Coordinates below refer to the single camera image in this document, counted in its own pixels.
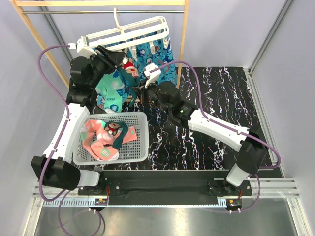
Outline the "green reindeer sock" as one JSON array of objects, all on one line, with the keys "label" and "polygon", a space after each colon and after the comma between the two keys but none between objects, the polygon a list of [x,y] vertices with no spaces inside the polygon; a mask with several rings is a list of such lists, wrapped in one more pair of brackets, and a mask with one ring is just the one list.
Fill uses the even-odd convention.
[{"label": "green reindeer sock", "polygon": [[132,58],[124,57],[121,65],[118,67],[118,72],[122,82],[125,85],[125,91],[123,95],[128,98],[131,96],[129,101],[129,107],[134,105],[137,99],[136,93],[132,90],[133,87],[138,87],[140,84],[140,76],[138,69],[135,67]]}]

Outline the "white plastic clip hanger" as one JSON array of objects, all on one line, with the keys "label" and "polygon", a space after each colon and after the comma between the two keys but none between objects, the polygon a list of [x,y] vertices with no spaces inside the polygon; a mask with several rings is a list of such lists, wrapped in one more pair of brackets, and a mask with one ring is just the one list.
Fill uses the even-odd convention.
[{"label": "white plastic clip hanger", "polygon": [[121,26],[117,18],[117,9],[114,8],[114,20],[115,28],[85,35],[91,48],[95,50],[98,45],[101,45],[110,51],[129,50],[133,58],[136,58],[138,45],[149,45],[151,54],[155,54],[155,42],[161,41],[165,49],[170,44],[170,30],[163,16],[155,16]]}]

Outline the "pink sock front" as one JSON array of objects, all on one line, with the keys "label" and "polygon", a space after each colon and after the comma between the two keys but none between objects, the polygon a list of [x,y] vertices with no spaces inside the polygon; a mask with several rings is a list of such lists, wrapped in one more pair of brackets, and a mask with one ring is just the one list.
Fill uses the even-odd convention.
[{"label": "pink sock front", "polygon": [[[90,119],[84,123],[80,131],[80,138],[82,140],[82,145],[86,151],[92,156],[90,145],[99,139],[112,140],[114,137],[109,135],[106,130],[104,130],[105,122],[100,119]],[[124,137],[123,144],[137,140],[137,135],[134,126],[128,126],[128,132]]]}]

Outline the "pink sock end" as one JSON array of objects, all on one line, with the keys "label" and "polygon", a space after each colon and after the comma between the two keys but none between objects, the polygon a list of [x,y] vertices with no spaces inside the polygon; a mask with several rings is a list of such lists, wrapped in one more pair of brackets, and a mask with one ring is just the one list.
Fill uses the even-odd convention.
[{"label": "pink sock end", "polygon": [[113,147],[112,140],[99,139],[91,145],[92,156],[96,160],[114,161],[119,157],[119,151]]}]

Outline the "plain dark green sock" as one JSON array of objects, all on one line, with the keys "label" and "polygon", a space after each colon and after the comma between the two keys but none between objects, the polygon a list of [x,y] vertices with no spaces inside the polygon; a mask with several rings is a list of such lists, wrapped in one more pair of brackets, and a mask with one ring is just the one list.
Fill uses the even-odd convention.
[{"label": "plain dark green sock", "polygon": [[113,122],[109,121],[106,125],[104,130],[107,131],[109,135],[114,137],[113,141],[113,148],[119,150],[123,144],[123,140],[125,135],[128,132],[128,126],[125,122]]}]

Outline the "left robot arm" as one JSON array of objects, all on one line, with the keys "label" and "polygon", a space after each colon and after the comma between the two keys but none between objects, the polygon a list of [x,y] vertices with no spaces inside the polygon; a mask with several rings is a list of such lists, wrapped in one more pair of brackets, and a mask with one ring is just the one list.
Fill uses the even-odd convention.
[{"label": "left robot arm", "polygon": [[97,195],[106,190],[106,182],[100,179],[99,172],[80,170],[71,162],[80,130],[96,102],[95,87],[105,74],[118,68],[125,55],[122,51],[97,46],[88,55],[75,57],[70,62],[69,92],[66,97],[60,96],[64,115],[45,152],[31,161],[40,189],[49,186],[74,190],[88,186]]}]

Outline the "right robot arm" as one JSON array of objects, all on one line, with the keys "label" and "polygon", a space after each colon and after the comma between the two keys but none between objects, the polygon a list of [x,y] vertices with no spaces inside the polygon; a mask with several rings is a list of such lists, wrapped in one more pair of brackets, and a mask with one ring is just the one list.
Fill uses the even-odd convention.
[{"label": "right robot arm", "polygon": [[132,91],[143,105],[152,104],[165,112],[175,126],[206,134],[238,152],[237,161],[225,179],[221,183],[209,185],[213,195],[234,195],[240,191],[245,178],[257,174],[268,153],[268,147],[258,133],[206,114],[184,100],[180,90],[171,82],[151,83],[147,86],[145,81],[141,81]]}]

